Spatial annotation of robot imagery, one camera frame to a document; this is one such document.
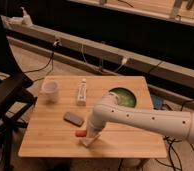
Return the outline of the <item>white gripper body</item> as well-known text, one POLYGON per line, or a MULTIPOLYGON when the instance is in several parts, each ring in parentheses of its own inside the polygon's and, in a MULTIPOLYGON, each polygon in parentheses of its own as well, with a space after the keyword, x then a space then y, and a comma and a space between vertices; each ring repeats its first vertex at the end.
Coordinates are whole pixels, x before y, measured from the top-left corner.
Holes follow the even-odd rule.
POLYGON ((105 125, 106 122, 100 119, 98 116, 90 115, 86 125, 87 137, 95 137, 104 129, 105 125))

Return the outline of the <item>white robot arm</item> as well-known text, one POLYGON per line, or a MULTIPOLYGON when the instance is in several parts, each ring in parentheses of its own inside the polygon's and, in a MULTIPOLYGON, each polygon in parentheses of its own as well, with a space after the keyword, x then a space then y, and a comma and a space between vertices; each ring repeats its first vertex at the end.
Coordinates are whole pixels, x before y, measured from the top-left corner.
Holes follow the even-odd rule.
POLYGON ((105 94, 93 107, 87 120, 87 136, 95 137, 107 122, 129 125, 194 144, 194 113, 135 109, 120 106, 116 93, 105 94))

